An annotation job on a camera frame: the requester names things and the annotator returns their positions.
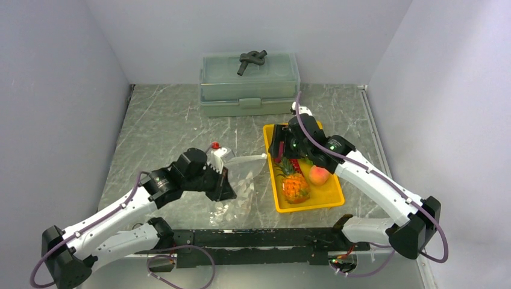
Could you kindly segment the orange toy pineapple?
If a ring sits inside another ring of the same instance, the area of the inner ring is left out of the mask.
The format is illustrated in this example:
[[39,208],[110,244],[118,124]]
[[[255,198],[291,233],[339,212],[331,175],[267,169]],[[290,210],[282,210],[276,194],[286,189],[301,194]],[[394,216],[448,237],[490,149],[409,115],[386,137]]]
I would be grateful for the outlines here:
[[283,157],[277,163],[277,180],[284,200],[289,204],[300,204],[310,198],[310,187],[303,172],[297,172],[291,165],[289,158]]

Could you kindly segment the clear zip top bag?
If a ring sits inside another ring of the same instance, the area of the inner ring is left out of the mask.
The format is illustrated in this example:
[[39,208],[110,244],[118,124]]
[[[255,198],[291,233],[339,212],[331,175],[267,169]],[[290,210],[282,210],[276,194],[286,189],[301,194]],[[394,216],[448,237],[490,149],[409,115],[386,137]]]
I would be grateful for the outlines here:
[[255,178],[262,172],[266,161],[266,154],[258,154],[234,157],[225,163],[229,182],[237,198],[215,202],[210,206],[211,227],[241,228],[249,219],[255,194]]

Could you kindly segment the yellow plastic tray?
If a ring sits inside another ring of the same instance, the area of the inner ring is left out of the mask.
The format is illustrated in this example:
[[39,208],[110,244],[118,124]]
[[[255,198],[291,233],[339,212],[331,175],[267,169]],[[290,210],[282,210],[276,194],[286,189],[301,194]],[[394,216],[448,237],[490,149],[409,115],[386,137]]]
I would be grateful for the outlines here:
[[309,184],[309,199],[298,204],[290,204],[284,198],[282,190],[283,178],[278,176],[280,170],[268,155],[268,167],[274,195],[276,210],[279,213],[294,213],[298,211],[318,210],[323,208],[339,207],[345,203],[345,198],[337,176],[330,175],[322,185]]

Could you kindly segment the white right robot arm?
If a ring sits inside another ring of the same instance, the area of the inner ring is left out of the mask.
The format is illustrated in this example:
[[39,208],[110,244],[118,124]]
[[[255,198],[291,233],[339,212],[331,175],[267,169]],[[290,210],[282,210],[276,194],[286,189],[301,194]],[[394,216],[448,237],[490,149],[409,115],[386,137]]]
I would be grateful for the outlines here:
[[342,205],[341,180],[355,185],[386,212],[385,219],[341,217],[333,226],[336,248],[346,250],[354,243],[367,242],[416,259],[425,253],[434,235],[446,240],[436,198],[422,198],[397,184],[348,140],[325,135],[308,113],[298,114],[288,123],[266,125],[263,135],[279,212]]

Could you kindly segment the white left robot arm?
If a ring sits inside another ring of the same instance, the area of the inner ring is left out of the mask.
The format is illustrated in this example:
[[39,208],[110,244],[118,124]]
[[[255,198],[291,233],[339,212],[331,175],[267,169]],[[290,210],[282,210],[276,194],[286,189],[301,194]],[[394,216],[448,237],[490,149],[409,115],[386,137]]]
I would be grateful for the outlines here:
[[214,202],[235,199],[224,166],[232,157],[230,149],[217,143],[205,151],[189,148],[167,167],[140,172],[130,192],[88,219],[64,229],[48,228],[42,234],[42,259],[31,273],[31,286],[42,287],[35,282],[42,264],[57,288],[75,288],[95,270],[131,253],[173,250],[174,232],[161,217],[130,231],[122,228],[178,200],[185,191],[203,192]]

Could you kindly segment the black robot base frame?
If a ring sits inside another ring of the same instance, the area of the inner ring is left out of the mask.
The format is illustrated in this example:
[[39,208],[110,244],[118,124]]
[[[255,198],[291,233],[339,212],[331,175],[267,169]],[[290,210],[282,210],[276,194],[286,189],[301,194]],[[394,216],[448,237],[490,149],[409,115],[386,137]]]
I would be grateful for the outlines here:
[[179,269],[217,265],[307,263],[327,265],[337,255],[369,250],[331,228],[176,229],[150,254],[171,253]]

